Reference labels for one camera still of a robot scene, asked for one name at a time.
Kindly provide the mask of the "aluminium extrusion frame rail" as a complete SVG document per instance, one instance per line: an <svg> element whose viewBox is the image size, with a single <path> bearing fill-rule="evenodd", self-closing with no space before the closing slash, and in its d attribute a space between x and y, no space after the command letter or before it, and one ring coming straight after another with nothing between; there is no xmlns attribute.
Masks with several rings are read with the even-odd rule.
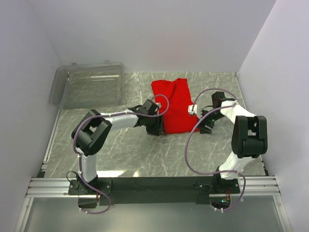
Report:
<svg viewBox="0 0 309 232"><path fill-rule="evenodd" d="M279 196L277 180L274 176L247 176L244 196ZM33 178L30 180L27 198L78 198L69 195L69 181L65 178Z"/></svg>

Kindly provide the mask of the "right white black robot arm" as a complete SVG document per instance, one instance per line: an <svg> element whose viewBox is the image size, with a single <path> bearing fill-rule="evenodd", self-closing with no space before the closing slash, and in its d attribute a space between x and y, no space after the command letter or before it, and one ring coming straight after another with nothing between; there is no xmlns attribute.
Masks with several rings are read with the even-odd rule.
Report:
<svg viewBox="0 0 309 232"><path fill-rule="evenodd" d="M211 133L214 122L227 117L234 125L231 148L232 152L216 171L222 173L213 176L211 191L213 193L239 193L238 173L244 167L266 153L267 119L244 109L234 98L227 98L222 91L212 94L212 108L218 111L210 113L201 121L198 128L201 133Z"/></svg>

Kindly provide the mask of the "clear plastic storage bin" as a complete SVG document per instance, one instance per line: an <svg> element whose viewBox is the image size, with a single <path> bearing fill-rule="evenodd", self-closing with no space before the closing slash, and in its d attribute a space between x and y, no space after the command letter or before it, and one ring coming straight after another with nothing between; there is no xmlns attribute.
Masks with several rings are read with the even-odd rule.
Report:
<svg viewBox="0 0 309 232"><path fill-rule="evenodd" d="M60 109L81 109L122 105L124 98L122 63L73 63L56 70L49 103Z"/></svg>

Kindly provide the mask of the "red t shirt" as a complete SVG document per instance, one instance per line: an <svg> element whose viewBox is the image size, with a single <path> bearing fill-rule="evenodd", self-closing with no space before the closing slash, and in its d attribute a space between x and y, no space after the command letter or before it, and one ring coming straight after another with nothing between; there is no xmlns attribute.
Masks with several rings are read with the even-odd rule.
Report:
<svg viewBox="0 0 309 232"><path fill-rule="evenodd" d="M156 95L155 101L161 104L159 112L163 114L165 134L190 132L197 123L197 116L190 116L188 106L192 105L191 94L186 78L174 81L157 80L151 83Z"/></svg>

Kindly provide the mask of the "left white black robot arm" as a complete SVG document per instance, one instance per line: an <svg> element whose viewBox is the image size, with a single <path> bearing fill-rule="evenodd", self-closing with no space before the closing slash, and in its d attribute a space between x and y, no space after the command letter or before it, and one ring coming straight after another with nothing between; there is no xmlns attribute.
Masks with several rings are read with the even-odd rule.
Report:
<svg viewBox="0 0 309 232"><path fill-rule="evenodd" d="M99 190L96 171L97 153L102 149L108 134L114 130L144 126L146 132L159 136L162 133L163 113L160 106L148 99L142 105L111 114L90 110L73 130L73 150L79 168L76 174L81 191L91 194Z"/></svg>

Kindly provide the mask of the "right aluminium side rail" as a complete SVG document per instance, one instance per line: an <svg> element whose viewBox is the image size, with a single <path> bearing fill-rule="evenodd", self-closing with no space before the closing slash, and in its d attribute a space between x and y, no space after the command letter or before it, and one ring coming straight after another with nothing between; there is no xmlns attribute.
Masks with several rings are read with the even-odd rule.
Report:
<svg viewBox="0 0 309 232"><path fill-rule="evenodd" d="M287 211L285 209L285 206L284 206L284 203L281 197L281 191L280 191L279 185L277 183L276 177L274 175L272 175L272 177L275 179L275 182L276 182L275 184L276 193L274 193L272 196L273 196L276 212L278 214L282 230L284 232L292 232L293 229L292 229Z"/></svg>

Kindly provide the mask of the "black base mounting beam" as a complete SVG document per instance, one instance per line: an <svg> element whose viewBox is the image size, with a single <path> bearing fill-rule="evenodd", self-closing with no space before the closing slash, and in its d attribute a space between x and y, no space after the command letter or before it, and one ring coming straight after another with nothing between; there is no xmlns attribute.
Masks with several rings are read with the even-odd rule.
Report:
<svg viewBox="0 0 309 232"><path fill-rule="evenodd" d="M240 193L237 179L222 180L215 176L182 177L97 177L87 186L81 179L69 185L70 196L93 195L94 200L80 200L79 206L95 208L129 203L196 203L210 204L212 194Z"/></svg>

